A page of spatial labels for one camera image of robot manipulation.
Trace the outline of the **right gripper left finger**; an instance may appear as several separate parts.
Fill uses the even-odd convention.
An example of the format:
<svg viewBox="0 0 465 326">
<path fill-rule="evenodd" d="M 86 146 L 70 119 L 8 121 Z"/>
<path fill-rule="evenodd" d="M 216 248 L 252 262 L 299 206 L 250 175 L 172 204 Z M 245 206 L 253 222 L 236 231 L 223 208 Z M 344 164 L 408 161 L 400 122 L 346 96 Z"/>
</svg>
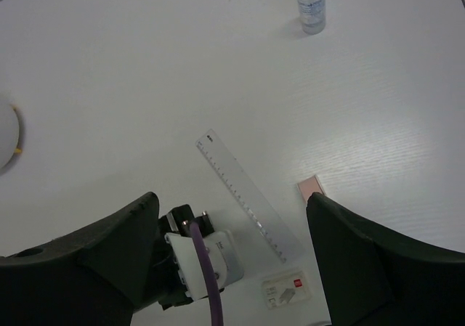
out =
<svg viewBox="0 0 465 326">
<path fill-rule="evenodd" d="M 130 325 L 157 234 L 158 197 L 1 257 L 2 325 Z"/>
</svg>

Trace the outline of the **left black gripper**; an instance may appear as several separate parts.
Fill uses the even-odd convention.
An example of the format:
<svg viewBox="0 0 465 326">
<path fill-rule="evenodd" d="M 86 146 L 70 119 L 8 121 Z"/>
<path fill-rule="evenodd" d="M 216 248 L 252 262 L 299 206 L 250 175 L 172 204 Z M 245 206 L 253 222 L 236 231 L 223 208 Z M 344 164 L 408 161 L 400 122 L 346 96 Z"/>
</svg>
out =
<svg viewBox="0 0 465 326">
<path fill-rule="evenodd" d="M 150 266 L 145 283 L 145 307 L 158 302 L 163 310 L 193 302 L 186 296 L 187 288 L 179 277 L 174 251 L 165 239 L 166 234 L 187 236 L 183 221 L 192 221 L 194 214 L 188 204 L 170 210 L 158 220 Z"/>
</svg>

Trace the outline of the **pink eraser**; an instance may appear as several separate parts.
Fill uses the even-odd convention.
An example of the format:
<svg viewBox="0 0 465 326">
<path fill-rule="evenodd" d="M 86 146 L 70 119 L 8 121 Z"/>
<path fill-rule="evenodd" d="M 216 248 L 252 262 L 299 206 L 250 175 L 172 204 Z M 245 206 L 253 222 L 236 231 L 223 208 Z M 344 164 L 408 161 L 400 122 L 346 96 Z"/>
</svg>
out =
<svg viewBox="0 0 465 326">
<path fill-rule="evenodd" d="M 313 175 L 297 184 L 299 194 L 302 196 L 302 200 L 307 204 L 308 199 L 313 193 L 326 195 L 323 185 L 321 184 L 317 175 Z"/>
</svg>

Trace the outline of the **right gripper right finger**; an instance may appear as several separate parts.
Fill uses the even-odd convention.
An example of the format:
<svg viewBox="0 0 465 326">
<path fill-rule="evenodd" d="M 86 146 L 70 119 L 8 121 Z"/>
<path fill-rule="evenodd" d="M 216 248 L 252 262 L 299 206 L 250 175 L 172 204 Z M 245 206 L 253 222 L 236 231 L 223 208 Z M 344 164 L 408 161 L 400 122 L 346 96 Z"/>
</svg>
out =
<svg viewBox="0 0 465 326">
<path fill-rule="evenodd" d="M 464 254 L 366 219 L 320 193 L 307 222 L 332 325 L 463 325 Z"/>
</svg>

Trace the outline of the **small blue-capped glue bottle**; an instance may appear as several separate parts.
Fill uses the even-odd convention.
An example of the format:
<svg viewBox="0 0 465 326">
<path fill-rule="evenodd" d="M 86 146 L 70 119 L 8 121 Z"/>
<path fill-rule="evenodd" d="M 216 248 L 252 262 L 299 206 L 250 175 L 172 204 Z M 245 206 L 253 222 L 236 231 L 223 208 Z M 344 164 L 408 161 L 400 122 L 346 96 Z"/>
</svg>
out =
<svg viewBox="0 0 465 326">
<path fill-rule="evenodd" d="M 297 0 L 302 30 L 316 35 L 326 26 L 326 0 Z"/>
</svg>

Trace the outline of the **white boxed eraser red label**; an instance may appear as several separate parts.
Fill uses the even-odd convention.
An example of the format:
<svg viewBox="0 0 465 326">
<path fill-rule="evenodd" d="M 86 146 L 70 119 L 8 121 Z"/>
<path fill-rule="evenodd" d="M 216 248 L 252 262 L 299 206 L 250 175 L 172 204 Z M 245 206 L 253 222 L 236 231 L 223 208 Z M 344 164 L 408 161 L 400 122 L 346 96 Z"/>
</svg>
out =
<svg viewBox="0 0 465 326">
<path fill-rule="evenodd" d="M 290 269 L 265 278 L 261 290 L 269 310 L 309 301 L 312 298 L 307 277 L 299 269 Z"/>
</svg>

